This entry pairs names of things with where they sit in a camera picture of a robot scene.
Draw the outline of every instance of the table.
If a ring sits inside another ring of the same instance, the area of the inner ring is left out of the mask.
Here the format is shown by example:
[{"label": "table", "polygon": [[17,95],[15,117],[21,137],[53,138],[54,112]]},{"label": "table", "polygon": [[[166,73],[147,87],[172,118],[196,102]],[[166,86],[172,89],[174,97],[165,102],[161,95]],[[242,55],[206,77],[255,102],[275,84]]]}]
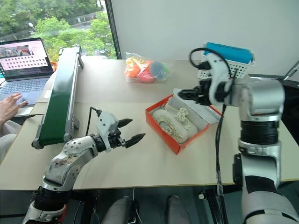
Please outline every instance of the table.
[{"label": "table", "polygon": [[[214,139],[217,124],[210,125],[179,155],[175,155],[145,121],[145,108],[170,95],[174,87],[192,88],[197,84],[197,71],[187,61],[172,61],[173,73],[165,83],[127,83],[123,75],[125,61],[82,57],[85,67],[79,73],[74,113],[80,120],[76,136],[85,134],[89,107],[113,113],[118,119],[133,118],[121,128],[125,139],[146,133],[135,146],[100,153],[86,164],[74,189],[107,189],[124,187],[214,185],[216,184]],[[32,113],[43,113],[46,103],[37,103]],[[95,114],[89,133],[96,132]],[[36,150],[30,146],[41,116],[27,119],[0,166],[0,189],[34,190],[41,184],[46,164],[63,144]],[[221,175],[224,184],[232,184],[233,156],[239,153],[238,108],[228,107],[220,143]],[[282,180],[299,178],[299,147],[284,124],[280,123],[282,141]]]}]

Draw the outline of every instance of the conveyor belt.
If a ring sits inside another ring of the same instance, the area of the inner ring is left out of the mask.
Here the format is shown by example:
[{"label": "conveyor belt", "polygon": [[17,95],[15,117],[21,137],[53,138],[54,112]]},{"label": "conveyor belt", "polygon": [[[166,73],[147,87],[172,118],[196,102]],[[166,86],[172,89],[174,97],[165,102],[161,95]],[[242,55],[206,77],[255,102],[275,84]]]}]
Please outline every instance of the conveyor belt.
[{"label": "conveyor belt", "polygon": [[74,117],[78,64],[83,68],[81,48],[62,48],[59,52],[56,79],[46,113],[39,125],[32,146],[41,149],[46,145],[68,142],[74,136],[79,121]]}]

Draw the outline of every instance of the robotic arm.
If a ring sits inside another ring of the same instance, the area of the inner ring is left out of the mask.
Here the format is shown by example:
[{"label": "robotic arm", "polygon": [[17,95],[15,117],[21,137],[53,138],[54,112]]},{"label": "robotic arm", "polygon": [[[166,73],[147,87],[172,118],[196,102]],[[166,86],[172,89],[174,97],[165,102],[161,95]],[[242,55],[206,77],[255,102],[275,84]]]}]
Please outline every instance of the robotic arm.
[{"label": "robotic arm", "polygon": [[138,143],[145,135],[138,134],[125,141],[121,138],[119,128],[130,123],[132,119],[118,121],[108,112],[101,110],[96,112],[99,117],[97,123],[99,134],[72,139],[64,145],[61,153],[51,160],[23,224],[61,223],[63,212],[82,167],[99,153],[110,152],[112,148],[119,146],[128,148]]},{"label": "robotic arm", "polygon": [[253,78],[229,79],[226,64],[211,53],[206,62],[196,67],[209,70],[211,79],[200,81],[192,90],[182,90],[179,93],[182,99],[202,105],[239,107],[240,154],[234,157],[233,179],[243,189],[244,223],[299,223],[292,204],[277,190],[281,169],[278,125],[285,100],[281,83]]}]

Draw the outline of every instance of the black cable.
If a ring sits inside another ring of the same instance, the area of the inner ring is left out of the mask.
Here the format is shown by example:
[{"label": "black cable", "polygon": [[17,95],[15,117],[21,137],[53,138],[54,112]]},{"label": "black cable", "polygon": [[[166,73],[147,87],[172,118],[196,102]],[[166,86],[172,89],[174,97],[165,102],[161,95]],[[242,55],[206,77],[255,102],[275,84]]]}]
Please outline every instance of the black cable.
[{"label": "black cable", "polygon": [[38,217],[38,222],[39,222],[39,219],[41,218],[42,213],[43,213],[43,211],[41,212],[41,214],[40,214],[39,217]]},{"label": "black cable", "polygon": [[98,109],[96,109],[96,108],[94,108],[92,106],[89,108],[89,115],[88,115],[88,122],[87,122],[87,129],[86,129],[85,136],[88,135],[89,125],[90,125],[90,117],[92,115],[92,110],[96,111],[97,113],[98,113],[98,111],[100,111],[100,110],[98,110]]},{"label": "black cable", "polygon": [[79,202],[79,205],[78,205],[78,207],[77,207],[77,210],[76,210],[76,213],[75,213],[75,216],[74,216],[73,224],[76,223],[76,218],[77,218],[77,214],[78,214],[78,211],[79,211],[79,208],[80,208],[81,203],[82,203],[82,202]]},{"label": "black cable", "polygon": [[28,116],[24,117],[23,120],[26,120],[27,118],[34,117],[36,115],[45,115],[45,114],[44,113],[31,114],[31,115],[28,115]]},{"label": "black cable", "polygon": [[[219,54],[217,51],[214,51],[214,50],[209,49],[209,48],[196,48],[196,49],[194,49],[190,52],[189,61],[195,68],[199,69],[199,65],[196,65],[193,62],[193,60],[191,59],[191,57],[192,57],[192,54],[194,52],[197,52],[197,51],[210,51],[210,52],[216,54],[219,58],[221,58],[224,61],[224,63],[226,64],[226,66],[228,68],[229,77],[232,78],[231,70],[230,70],[229,64],[226,61],[226,59],[221,54]],[[233,91],[233,85],[235,83],[236,74],[237,74],[237,69],[235,70],[234,77],[233,77],[233,80],[232,80],[232,84],[230,85],[228,92],[226,92],[226,96],[231,94],[232,91]],[[232,103],[232,94],[230,95],[230,104],[231,103]],[[226,209],[225,209],[223,186],[222,186],[222,180],[221,180],[221,170],[220,170],[220,162],[219,162],[219,145],[220,145],[220,136],[221,136],[222,123],[223,123],[224,113],[225,113],[226,107],[227,107],[226,105],[223,105],[222,115],[221,115],[221,118],[219,120],[217,129],[216,129],[216,136],[215,136],[217,194],[218,194],[218,198],[219,198],[219,207],[220,207],[220,212],[221,212],[221,218],[222,218],[222,221],[223,221],[224,224],[228,224],[228,217],[227,217],[227,213],[226,213]]]},{"label": "black cable", "polygon": [[227,66],[227,68],[228,68],[229,77],[230,77],[230,78],[232,77],[232,73],[231,73],[231,71],[230,71],[229,64],[228,64],[228,62],[225,60],[225,58],[224,58],[221,54],[219,54],[217,51],[212,50],[212,49],[209,49],[209,48],[196,48],[196,49],[194,49],[194,50],[192,50],[192,51],[190,52],[190,54],[189,54],[189,61],[190,61],[190,63],[191,63],[195,68],[198,68],[199,65],[196,65],[196,64],[193,62],[193,60],[191,59],[191,56],[192,56],[192,54],[193,54],[194,52],[197,52],[197,51],[210,51],[210,52],[212,52],[213,54],[216,54],[219,58],[221,58],[221,59],[224,61],[224,63],[226,64],[226,66]]}]

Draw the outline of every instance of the plastic bag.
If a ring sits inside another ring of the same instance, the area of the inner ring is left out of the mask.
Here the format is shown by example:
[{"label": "plastic bag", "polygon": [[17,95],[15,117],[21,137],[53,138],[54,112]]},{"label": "plastic bag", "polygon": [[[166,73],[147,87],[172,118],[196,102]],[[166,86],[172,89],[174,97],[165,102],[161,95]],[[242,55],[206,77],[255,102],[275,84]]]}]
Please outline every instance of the plastic bag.
[{"label": "plastic bag", "polygon": [[134,53],[126,53],[125,76],[128,82],[163,82],[169,77],[169,69],[160,61],[148,60]]}]

